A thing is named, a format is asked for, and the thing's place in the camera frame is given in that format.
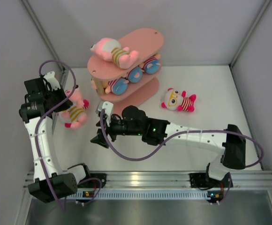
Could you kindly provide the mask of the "small pink frog plush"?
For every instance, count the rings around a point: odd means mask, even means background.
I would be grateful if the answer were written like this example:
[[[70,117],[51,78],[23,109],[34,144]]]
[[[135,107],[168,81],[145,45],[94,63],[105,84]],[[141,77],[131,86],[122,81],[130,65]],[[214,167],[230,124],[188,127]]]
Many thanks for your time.
[[[78,129],[88,119],[86,108],[89,106],[89,102],[83,98],[78,85],[75,86],[75,90],[69,100],[73,105],[67,110],[58,113],[58,116],[66,128]]]

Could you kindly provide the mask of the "large pink frog plush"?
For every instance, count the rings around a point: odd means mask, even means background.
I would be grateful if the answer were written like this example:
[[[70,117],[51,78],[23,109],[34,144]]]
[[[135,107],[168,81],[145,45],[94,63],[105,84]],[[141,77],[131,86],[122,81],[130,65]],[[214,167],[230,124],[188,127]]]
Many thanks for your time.
[[[118,40],[108,37],[100,39],[90,50],[99,58],[113,62],[121,69],[130,68],[139,59],[138,51],[122,47]]]

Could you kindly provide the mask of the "white glasses plush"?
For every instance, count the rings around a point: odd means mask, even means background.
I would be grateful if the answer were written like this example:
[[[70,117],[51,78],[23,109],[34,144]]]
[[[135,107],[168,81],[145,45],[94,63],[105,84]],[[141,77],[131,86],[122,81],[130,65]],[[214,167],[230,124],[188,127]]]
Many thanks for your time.
[[[88,106],[89,102],[86,99],[82,101],[82,105],[77,105],[77,102],[74,102],[69,109],[57,113],[57,116],[66,128],[78,129],[88,120],[86,112]]]
[[[196,95],[186,96],[186,91],[178,91],[174,88],[169,88],[164,95],[161,107],[172,111],[185,111],[192,113],[195,110],[194,103]]]

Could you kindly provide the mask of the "orange-head blue-body plush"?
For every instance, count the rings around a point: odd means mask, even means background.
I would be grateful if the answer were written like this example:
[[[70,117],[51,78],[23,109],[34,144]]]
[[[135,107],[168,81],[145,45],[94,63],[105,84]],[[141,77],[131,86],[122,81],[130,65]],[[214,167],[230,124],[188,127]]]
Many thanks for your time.
[[[160,54],[156,53],[142,62],[139,67],[147,74],[154,74],[161,67],[160,58]]]

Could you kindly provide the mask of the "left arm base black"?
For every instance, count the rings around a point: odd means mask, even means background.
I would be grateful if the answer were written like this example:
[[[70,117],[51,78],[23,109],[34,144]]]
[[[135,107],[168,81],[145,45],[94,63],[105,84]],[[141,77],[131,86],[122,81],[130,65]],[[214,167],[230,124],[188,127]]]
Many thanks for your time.
[[[107,179],[106,173],[89,173],[81,181],[76,181],[74,185],[75,188],[98,188],[100,186],[100,182],[102,183],[102,187],[105,186]]]

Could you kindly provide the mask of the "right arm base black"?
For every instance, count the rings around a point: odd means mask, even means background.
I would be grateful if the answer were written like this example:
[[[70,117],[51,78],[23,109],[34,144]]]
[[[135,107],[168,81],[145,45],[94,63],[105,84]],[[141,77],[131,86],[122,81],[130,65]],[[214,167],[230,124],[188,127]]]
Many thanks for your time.
[[[209,178],[206,173],[196,172],[189,174],[190,186],[192,188],[198,188],[200,190],[209,190],[212,188],[227,188],[232,187],[232,179],[230,178],[230,174],[226,174],[222,180],[215,180]]]

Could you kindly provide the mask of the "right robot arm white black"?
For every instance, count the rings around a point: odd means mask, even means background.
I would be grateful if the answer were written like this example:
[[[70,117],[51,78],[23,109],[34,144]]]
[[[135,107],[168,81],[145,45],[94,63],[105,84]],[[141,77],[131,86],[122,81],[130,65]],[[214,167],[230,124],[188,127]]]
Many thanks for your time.
[[[205,182],[210,186],[220,183],[231,170],[243,170],[246,167],[246,140],[236,125],[229,124],[226,129],[219,131],[197,130],[167,120],[150,118],[143,110],[132,105],[126,107],[119,116],[111,113],[108,103],[104,103],[98,115],[98,130],[91,143],[112,148],[125,160],[144,161],[157,150],[142,158],[128,158],[111,145],[119,135],[139,136],[142,142],[156,146],[158,150],[166,145],[181,144],[215,152],[217,157],[207,165],[204,175]]]

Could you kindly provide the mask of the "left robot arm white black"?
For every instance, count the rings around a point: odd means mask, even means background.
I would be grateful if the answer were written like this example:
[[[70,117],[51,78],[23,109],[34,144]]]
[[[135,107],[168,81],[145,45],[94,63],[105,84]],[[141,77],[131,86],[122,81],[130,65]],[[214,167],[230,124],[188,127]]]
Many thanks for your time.
[[[87,187],[92,176],[84,163],[63,171],[53,143],[53,113],[68,110],[76,102],[78,85],[65,91],[56,78],[42,75],[24,82],[27,94],[19,109],[32,147],[34,177],[28,185],[29,193],[44,203],[59,200],[77,192],[78,184]]]

